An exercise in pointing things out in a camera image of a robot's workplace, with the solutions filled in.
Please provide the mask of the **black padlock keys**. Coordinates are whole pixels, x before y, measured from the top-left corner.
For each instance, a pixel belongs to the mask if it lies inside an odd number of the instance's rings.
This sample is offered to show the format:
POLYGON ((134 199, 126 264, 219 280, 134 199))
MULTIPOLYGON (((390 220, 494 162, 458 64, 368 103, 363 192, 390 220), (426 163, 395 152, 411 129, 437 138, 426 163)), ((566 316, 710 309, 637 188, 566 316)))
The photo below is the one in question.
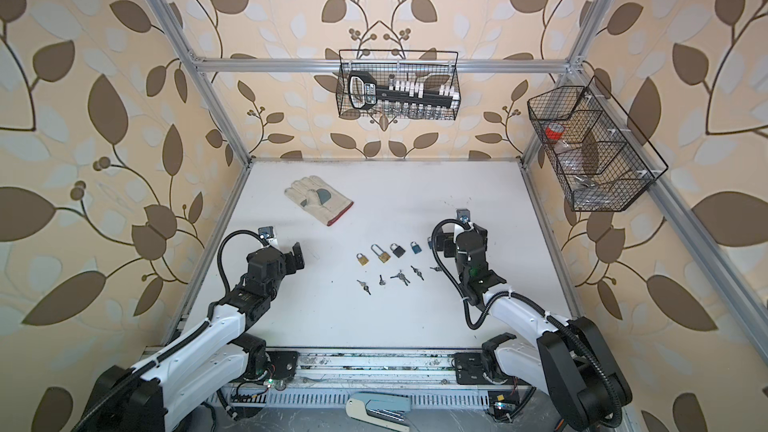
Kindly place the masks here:
POLYGON ((405 276, 405 274, 400 271, 398 274, 391 276, 391 279, 398 279, 400 280, 405 286, 410 285, 410 280, 405 276))

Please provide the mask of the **brass padlock long shackle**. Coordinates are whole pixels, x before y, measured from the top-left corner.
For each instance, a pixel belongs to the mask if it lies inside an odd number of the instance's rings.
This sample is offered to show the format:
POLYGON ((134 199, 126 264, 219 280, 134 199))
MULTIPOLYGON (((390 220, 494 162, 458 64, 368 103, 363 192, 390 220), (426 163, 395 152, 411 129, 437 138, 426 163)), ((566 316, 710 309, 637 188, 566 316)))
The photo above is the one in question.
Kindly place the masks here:
POLYGON ((372 244, 371 250, 382 263, 388 262, 391 258, 390 254, 381 248, 378 244, 372 244))

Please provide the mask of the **brass padlock with keys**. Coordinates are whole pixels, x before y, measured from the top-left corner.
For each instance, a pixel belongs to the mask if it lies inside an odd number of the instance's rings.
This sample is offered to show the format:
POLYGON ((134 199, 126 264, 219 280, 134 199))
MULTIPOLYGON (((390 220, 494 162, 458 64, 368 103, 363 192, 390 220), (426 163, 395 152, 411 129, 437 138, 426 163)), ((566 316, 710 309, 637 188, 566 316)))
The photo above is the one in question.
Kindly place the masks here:
POLYGON ((363 255, 362 253, 358 253, 356 255, 356 258, 357 258, 357 260, 358 260, 358 262, 360 263, 361 266, 365 266, 369 262, 368 258, 365 255, 363 255))

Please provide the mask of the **brass padlock keys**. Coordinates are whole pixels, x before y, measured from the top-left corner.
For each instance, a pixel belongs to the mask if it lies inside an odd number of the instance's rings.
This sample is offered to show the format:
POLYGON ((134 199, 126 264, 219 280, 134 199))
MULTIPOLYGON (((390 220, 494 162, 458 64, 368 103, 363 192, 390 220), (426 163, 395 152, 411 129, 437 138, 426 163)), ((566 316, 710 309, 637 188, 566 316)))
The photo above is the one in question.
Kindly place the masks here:
POLYGON ((371 291, 370 291, 370 288, 369 288, 369 286, 368 286, 368 284, 367 284, 366 282, 363 282, 363 281, 360 281, 360 280, 357 280, 357 282, 358 282, 358 284, 359 284, 359 285, 362 287, 362 289, 363 289, 363 290, 364 290, 364 291, 365 291, 365 292, 366 292, 368 295, 372 295, 372 294, 371 294, 371 291))

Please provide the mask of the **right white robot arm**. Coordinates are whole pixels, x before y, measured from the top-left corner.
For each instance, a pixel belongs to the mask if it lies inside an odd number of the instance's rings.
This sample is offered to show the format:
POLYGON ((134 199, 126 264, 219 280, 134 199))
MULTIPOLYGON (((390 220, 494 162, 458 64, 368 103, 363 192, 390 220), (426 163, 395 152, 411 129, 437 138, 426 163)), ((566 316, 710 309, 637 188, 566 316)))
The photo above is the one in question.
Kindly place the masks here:
POLYGON ((559 316, 508 286, 488 264, 487 230, 474 222, 444 219, 429 244, 438 269, 462 299, 466 325, 477 330, 493 317, 510 329, 483 345, 489 381, 517 377, 545 390, 576 431, 622 425, 632 391, 593 321, 559 316))

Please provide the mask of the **black padlock with keys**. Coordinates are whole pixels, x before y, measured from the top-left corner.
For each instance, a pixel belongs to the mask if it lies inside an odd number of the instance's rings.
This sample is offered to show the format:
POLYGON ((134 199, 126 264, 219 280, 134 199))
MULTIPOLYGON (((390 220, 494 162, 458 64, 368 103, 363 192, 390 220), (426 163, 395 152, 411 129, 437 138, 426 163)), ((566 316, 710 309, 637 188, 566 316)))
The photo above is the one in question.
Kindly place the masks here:
POLYGON ((399 244, 392 243, 390 245, 391 252, 397 257, 401 258, 406 254, 406 250, 399 244))

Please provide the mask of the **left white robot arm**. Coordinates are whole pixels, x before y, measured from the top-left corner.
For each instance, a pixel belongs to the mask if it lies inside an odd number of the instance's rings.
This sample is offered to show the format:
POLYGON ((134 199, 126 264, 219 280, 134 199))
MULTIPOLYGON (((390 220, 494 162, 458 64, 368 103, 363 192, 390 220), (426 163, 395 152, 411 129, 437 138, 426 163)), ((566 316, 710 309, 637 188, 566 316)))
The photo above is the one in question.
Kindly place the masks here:
POLYGON ((113 366, 97 379, 77 431, 173 431, 198 406, 236 379, 279 379, 286 367, 268 357, 249 329, 270 309, 283 279, 305 266, 300 244, 282 252, 254 233, 261 246, 247 270, 208 306, 190 331, 129 368, 113 366))

